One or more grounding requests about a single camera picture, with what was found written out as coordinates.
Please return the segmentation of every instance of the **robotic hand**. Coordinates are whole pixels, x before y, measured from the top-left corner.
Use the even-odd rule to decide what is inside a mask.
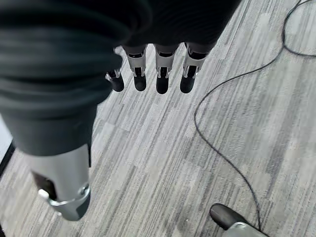
[[[185,42],[180,89],[189,93],[239,2],[0,2],[0,113],[51,207],[69,221],[88,209],[97,105],[112,88],[124,88],[113,48],[123,46],[142,91],[146,46],[155,44],[157,92],[164,94],[175,51]]]

